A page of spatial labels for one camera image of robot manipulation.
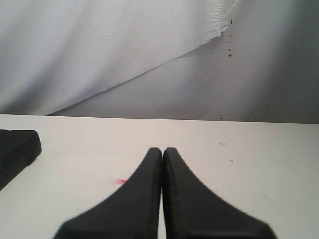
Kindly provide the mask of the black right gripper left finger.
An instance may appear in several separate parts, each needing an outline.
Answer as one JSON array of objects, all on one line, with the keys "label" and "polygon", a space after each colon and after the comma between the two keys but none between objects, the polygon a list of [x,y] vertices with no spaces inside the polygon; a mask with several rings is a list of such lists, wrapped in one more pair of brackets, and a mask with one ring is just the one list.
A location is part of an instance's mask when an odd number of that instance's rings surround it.
[{"label": "black right gripper left finger", "polygon": [[64,222],[58,239],[156,239],[162,153],[150,148],[130,178],[111,196]]}]

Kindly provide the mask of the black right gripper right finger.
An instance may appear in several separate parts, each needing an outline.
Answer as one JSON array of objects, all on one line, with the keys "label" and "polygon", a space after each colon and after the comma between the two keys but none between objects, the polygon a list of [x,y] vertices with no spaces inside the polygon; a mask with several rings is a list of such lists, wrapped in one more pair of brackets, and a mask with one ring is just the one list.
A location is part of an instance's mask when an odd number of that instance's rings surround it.
[{"label": "black right gripper right finger", "polygon": [[168,239],[274,239],[271,227],[207,188],[176,148],[164,152],[163,209]]}]

